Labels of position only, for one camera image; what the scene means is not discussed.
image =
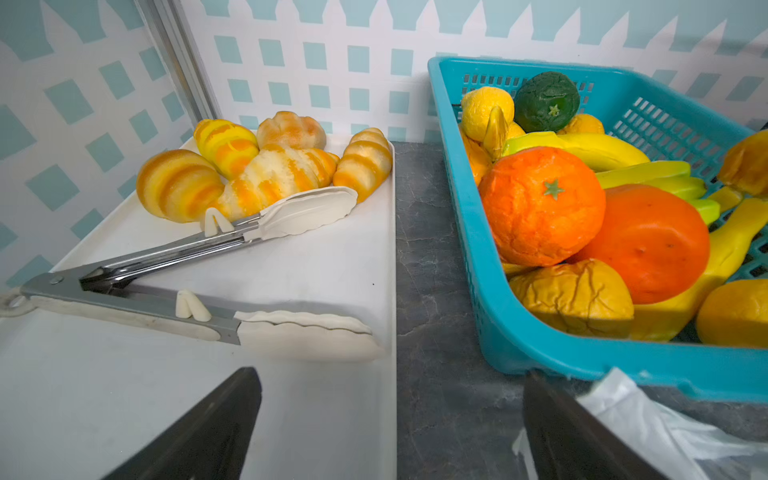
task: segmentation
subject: wallpaper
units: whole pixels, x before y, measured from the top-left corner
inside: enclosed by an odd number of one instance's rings
[[[190,128],[133,0],[0,2],[0,291],[51,269]]]
[[[436,55],[630,68],[741,124],[768,121],[765,0],[181,0],[223,116],[440,141]]]

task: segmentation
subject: tongs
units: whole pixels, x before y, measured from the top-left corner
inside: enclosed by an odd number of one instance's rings
[[[270,354],[286,353],[282,356],[305,359],[326,359],[324,356],[338,349],[339,336],[345,336],[357,343],[362,340],[371,348],[363,349],[367,351],[361,356],[358,345],[352,357],[338,358],[334,354],[331,359],[376,358],[381,348],[370,328],[352,317],[282,311],[243,313],[205,306],[186,290],[181,290],[176,299],[125,290],[137,278],[180,263],[333,223],[346,217],[356,201],[357,193],[350,188],[326,187],[294,194],[232,224],[214,212],[213,218],[207,218],[207,232],[122,257],[38,275],[0,298],[0,316],[19,316],[42,308],[197,339],[247,344]],[[216,233],[212,233],[214,219],[222,231],[215,229]],[[274,326],[281,328],[275,331],[270,328]]]

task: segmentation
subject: fake fruit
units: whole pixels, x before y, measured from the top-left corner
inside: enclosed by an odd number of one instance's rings
[[[558,131],[576,114],[581,97],[570,78],[546,71],[520,87],[515,105],[515,122],[526,132]]]
[[[569,263],[588,258],[612,266],[635,304],[657,303],[690,288],[707,266],[710,238],[688,202],[656,187],[605,191],[602,228]]]
[[[728,150],[717,178],[753,197],[768,197],[768,130],[750,135]]]
[[[683,200],[696,200],[707,194],[707,185],[704,183],[704,180],[696,177],[663,177],[654,178],[653,180],[641,183],[643,185],[651,185],[652,187],[660,188]]]
[[[555,265],[509,282],[520,303],[536,318],[562,332],[627,338],[634,307],[616,270],[600,260]]]
[[[475,141],[483,141],[488,130],[488,119],[493,107],[501,108],[504,118],[515,118],[515,103],[512,96],[501,88],[482,87],[470,91],[462,98],[462,128]]]
[[[710,259],[696,283],[680,295],[649,305],[634,306],[631,337],[637,340],[672,340],[696,315],[710,292],[723,285],[744,261],[752,237],[768,223],[768,202],[748,198],[728,221],[710,233]]]
[[[589,114],[574,115],[568,125],[558,132],[562,134],[604,134],[605,127],[595,117]]]
[[[469,167],[472,169],[472,176],[475,178],[475,185],[479,185],[483,175],[491,168],[491,158],[488,152],[476,141],[470,140],[461,128],[459,128],[459,133],[462,135],[464,150],[467,152]]]
[[[480,198],[504,263],[550,266],[578,252],[600,230],[605,192],[574,155],[536,147],[499,160]]]
[[[570,152],[598,172],[650,162],[648,156],[640,149],[620,138],[601,134],[556,135],[551,131],[534,132],[507,140],[502,156],[516,154],[526,148],[544,146]]]
[[[711,345],[768,348],[768,279],[717,287],[699,310],[696,331]]]
[[[525,132],[514,121],[507,122],[504,118],[502,109],[497,105],[491,110],[491,116],[488,118],[488,129],[485,131],[485,137],[482,146],[492,161],[497,161],[502,157],[504,144],[510,138],[517,138],[525,135]]]
[[[658,161],[598,174],[598,180],[603,188],[641,184],[649,180],[668,177],[690,177],[690,164],[683,161]]]

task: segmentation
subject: croissant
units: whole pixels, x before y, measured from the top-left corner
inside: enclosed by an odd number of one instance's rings
[[[214,202],[230,221],[260,212],[289,195],[328,187],[339,158],[319,148],[267,145]]]
[[[357,192],[357,203],[370,197],[392,171],[392,149],[378,128],[367,128],[352,137],[344,150],[333,184]]]
[[[194,131],[197,149],[228,180],[237,177],[259,154],[256,135],[228,120],[202,120]]]
[[[178,223],[199,221],[223,191],[216,169],[189,150],[155,155],[136,178],[136,194],[144,208]]]
[[[289,148],[325,148],[326,132],[312,117],[300,117],[292,111],[279,111],[267,118],[256,132],[259,145]]]

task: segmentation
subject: banana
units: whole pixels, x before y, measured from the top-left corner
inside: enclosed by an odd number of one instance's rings
[[[656,178],[690,177],[690,164],[683,161],[650,162],[649,164],[598,172],[597,177],[601,187],[613,188],[625,184],[641,184]]]
[[[699,198],[696,200],[688,200],[688,203],[698,210],[699,215],[701,215],[701,220],[704,220],[704,223],[706,223],[707,226],[710,226],[715,220],[720,218],[720,204],[715,200]]]
[[[768,202],[748,198],[728,221],[710,233],[710,260],[699,280],[678,296],[634,306],[631,338],[666,342],[693,319],[704,299],[733,275],[750,249],[752,237],[768,222]]]
[[[704,183],[704,180],[696,177],[684,177],[677,175],[676,177],[654,178],[653,180],[648,180],[641,183],[643,185],[650,185],[652,187],[660,188],[661,190],[669,192],[677,197],[682,198],[683,200],[696,200],[703,197],[707,193],[707,186]]]
[[[650,162],[646,154],[620,138],[595,133],[557,135],[552,131],[531,132],[507,140],[502,157],[533,147],[561,148],[598,172]]]
[[[731,187],[725,186],[711,194],[708,198],[719,203],[720,212],[723,213],[740,204],[741,201],[744,200],[744,194]]]

